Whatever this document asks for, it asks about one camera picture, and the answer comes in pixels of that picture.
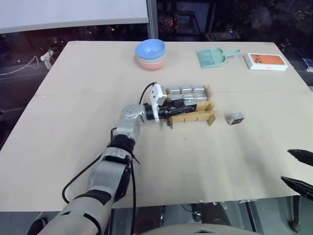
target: white cable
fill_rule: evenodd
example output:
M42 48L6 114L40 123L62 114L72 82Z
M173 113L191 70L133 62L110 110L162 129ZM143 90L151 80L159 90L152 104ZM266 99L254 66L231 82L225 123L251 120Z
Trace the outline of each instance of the white cable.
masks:
M37 67L32 66L32 65L29 65L31 62L33 62L34 59L36 59L36 61L37 61ZM36 55L35 55L35 56L32 58L32 60L29 61L28 64L25 65L24 67L21 67L21 68L19 68L18 70L14 70L14 71L12 71L12 72L0 73L0 76L8 75L8 74L11 74L11 73L15 73L15 72L21 71L21 70L25 69L26 67L32 67L32 68L35 68L35 69L37 69L37 70L39 69L39 62L38 62L38 58L37 58Z

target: beige table surface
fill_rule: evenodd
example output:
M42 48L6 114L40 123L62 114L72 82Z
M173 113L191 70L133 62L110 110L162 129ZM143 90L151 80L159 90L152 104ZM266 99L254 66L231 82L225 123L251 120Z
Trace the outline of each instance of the beige table surface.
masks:
M274 44L167 43L167 63L158 71L135 64L135 45L66 46L0 152L0 211L61 210L64 185L105 149L123 107L137 103L151 81L211 85L218 118L210 127L142 126L134 149L138 206L295 195L281 175L313 184L312 167L287 153L313 151L313 97L296 71L249 71L242 56L202 70L195 53L215 46L279 53ZM225 115L233 112L245 120L229 126ZM87 183L88 172L67 196ZM115 207L132 206L131 189Z

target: orange phone image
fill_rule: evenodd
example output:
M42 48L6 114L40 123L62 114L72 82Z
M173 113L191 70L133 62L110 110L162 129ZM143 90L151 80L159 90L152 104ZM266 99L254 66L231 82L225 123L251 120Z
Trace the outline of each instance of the orange phone image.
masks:
M252 60L255 63L270 64L270 65L284 65L284 61L277 55L258 55L252 54Z

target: robotic arm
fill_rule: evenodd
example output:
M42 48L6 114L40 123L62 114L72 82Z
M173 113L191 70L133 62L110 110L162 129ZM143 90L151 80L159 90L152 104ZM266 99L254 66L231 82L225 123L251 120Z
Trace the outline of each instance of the robotic arm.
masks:
M166 97L164 89L154 84L151 104L132 105L123 110L112 140L90 176L87 192L74 198L39 235L103 234L113 203L126 194L140 124L166 119L167 125L171 125L171 116L196 110L194 100L165 101Z

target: floor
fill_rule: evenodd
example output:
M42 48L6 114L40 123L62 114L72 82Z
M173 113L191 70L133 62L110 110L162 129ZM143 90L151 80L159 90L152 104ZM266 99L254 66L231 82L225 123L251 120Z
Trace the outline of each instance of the floor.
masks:
M256 227L264 235L295 235L287 223L291 219L288 210L290 198L260 199L252 202L256 210L253 217ZM221 202L232 226L252 231L250 218L247 213L245 202ZM183 205L190 210L189 204ZM302 200L301 231L298 235L313 234L313 202ZM52 219L55 212L44 212ZM40 215L39 212L0 212L0 235L25 235L32 222ZM113 235L129 234L131 225L132 209L115 210ZM166 206L163 215L163 226L183 223L196 223L192 214L183 209L181 205Z

